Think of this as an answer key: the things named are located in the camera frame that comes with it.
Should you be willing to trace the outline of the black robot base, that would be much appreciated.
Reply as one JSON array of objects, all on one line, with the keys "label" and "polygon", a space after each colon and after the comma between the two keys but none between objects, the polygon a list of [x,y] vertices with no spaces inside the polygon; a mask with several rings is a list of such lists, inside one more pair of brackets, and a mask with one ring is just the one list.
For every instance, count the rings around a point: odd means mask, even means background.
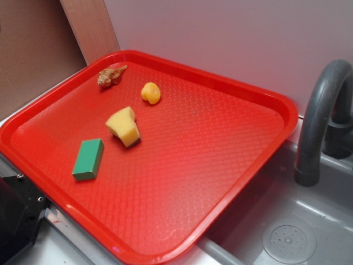
[{"label": "black robot base", "polygon": [[1,178],[1,264],[35,245],[48,201],[28,178]]}]

